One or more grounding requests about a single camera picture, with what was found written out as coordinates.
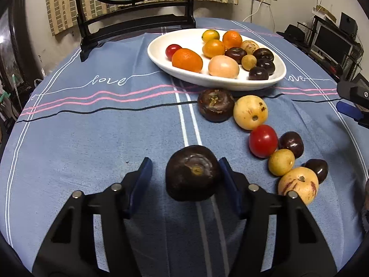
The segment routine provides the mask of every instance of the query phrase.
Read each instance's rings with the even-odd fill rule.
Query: red cherry tomato
[[[274,129],[268,125],[260,125],[252,130],[249,136],[251,152],[260,158],[271,156],[278,146],[278,137]]]
[[[173,54],[177,52],[177,50],[182,49],[180,45],[169,45],[165,50],[165,55],[168,57],[170,61],[172,61]]]

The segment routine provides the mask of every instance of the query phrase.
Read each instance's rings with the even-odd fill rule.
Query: white plate
[[[205,87],[225,88],[236,91],[257,90],[269,87],[278,81],[281,81],[286,75],[287,70],[283,60],[281,60],[281,58],[272,49],[255,40],[254,42],[256,42],[260,48],[268,48],[274,54],[274,65],[276,70],[273,75],[269,76],[268,80],[248,80],[249,72],[244,70],[242,66],[240,66],[239,75],[236,79],[209,75],[208,65],[210,59],[206,58],[202,53],[202,46],[204,45],[204,42],[202,41],[201,36],[205,30],[207,29],[184,29],[163,34],[149,44],[147,53],[150,59],[168,74],[183,81]],[[220,34],[220,39],[222,39],[226,31],[217,31]],[[253,39],[242,36],[242,40]],[[173,67],[171,61],[169,61],[165,55],[165,49],[171,44],[178,44],[182,48],[188,48],[199,54],[204,62],[201,73],[194,73]]]

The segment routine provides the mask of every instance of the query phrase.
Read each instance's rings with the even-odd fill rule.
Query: pink egg
[[[209,74],[224,78],[236,78],[239,74],[238,63],[225,55],[213,57],[208,66]]]

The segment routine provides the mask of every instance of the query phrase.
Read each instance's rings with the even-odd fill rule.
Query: blue tablecloth
[[[254,24],[196,21],[199,28],[237,30],[270,47],[285,62],[285,79],[256,94],[284,93],[265,98],[266,123],[279,136],[291,130],[301,135],[305,152],[296,166],[310,158],[329,164],[327,180],[309,210],[341,268],[362,239],[359,213],[368,177],[369,131],[337,113],[335,102],[309,102],[337,99],[336,84],[283,38]],[[160,35],[146,33],[107,42],[84,63],[79,50],[74,51],[28,101],[0,166],[0,230],[28,269],[74,190],[100,192],[137,170],[144,157],[153,160],[152,181],[138,213],[126,221],[143,276],[227,276],[245,224],[232,213],[224,188],[201,203],[169,198],[165,166],[175,151],[204,145],[217,158],[227,157],[232,168],[249,181],[275,192],[277,179],[268,173],[267,160],[250,154],[248,133],[233,119],[210,123],[196,104],[94,112],[103,107],[137,109],[197,99],[203,88],[169,76],[148,58],[148,44]],[[107,270],[99,220],[95,223],[98,262]],[[272,261],[274,217],[270,226],[264,269]]]

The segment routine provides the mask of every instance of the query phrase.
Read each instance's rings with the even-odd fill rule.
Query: pink stripe
[[[110,100],[110,101],[121,102],[121,103],[123,103],[123,102],[136,102],[136,101],[141,101],[141,100],[145,100],[145,99],[149,99],[149,98],[154,98],[154,97],[157,97],[157,96],[175,94],[175,93],[184,94],[184,92],[182,92],[182,91],[171,90],[171,91],[162,91],[160,93],[156,93],[156,94],[152,94],[152,95],[148,95],[148,96],[144,96],[144,97],[140,97],[140,98],[136,98],[136,99],[128,99],[128,100],[118,100],[118,99],[114,99],[114,98],[111,98],[111,97],[100,97],[100,98],[97,98],[97,99],[95,99],[91,102],[63,102],[63,103],[60,103],[60,104],[57,104],[57,105],[54,105],[54,106],[50,106],[50,107],[47,107],[47,108],[44,108],[44,109],[36,110],[34,112],[22,113],[20,116],[27,115],[27,114],[39,113],[39,112],[49,110],[49,109],[53,109],[55,107],[59,107],[59,106],[65,105],[65,104],[91,105],[91,104],[94,104],[94,103],[96,103],[100,100]],[[198,93],[200,93],[200,91],[188,91],[187,93],[188,94],[198,94]]]
[[[277,89],[287,89],[287,90],[302,90],[302,91],[310,91],[310,90],[318,90],[318,91],[320,91],[320,90],[337,90],[337,88],[324,88],[324,89],[317,89],[317,88],[309,88],[309,89],[303,89],[303,88],[298,88],[298,87],[278,87],[278,86],[275,86],[274,88],[277,88]]]
[[[42,107],[42,106],[50,105],[50,104],[53,104],[53,103],[57,103],[57,102],[61,102],[61,101],[69,100],[69,99],[88,100],[88,99],[93,98],[94,96],[99,95],[99,94],[110,94],[110,95],[117,96],[117,97],[127,97],[127,96],[144,93],[144,92],[147,92],[147,91],[150,91],[150,90],[154,90],[154,89],[157,89],[157,88],[161,88],[161,87],[173,87],[173,86],[172,85],[169,85],[169,84],[161,84],[161,85],[157,85],[157,86],[145,88],[143,90],[132,91],[132,92],[127,93],[127,94],[116,94],[116,93],[112,93],[110,91],[100,90],[100,91],[98,91],[98,92],[96,92],[93,95],[88,96],[88,97],[66,97],[66,98],[63,98],[63,99],[55,100],[53,102],[48,102],[48,103],[40,104],[40,105],[35,106],[35,107],[27,107],[27,108],[25,108],[23,110],[36,109],[36,108],[39,108],[39,107]],[[187,87],[185,87],[185,89],[190,89],[190,88],[194,88],[194,87],[198,87],[198,86],[197,85],[187,86]]]
[[[305,95],[305,96],[328,96],[328,95],[338,95],[337,93],[326,93],[326,94],[307,94],[307,93],[284,93],[282,92],[282,94],[286,94],[286,95]]]

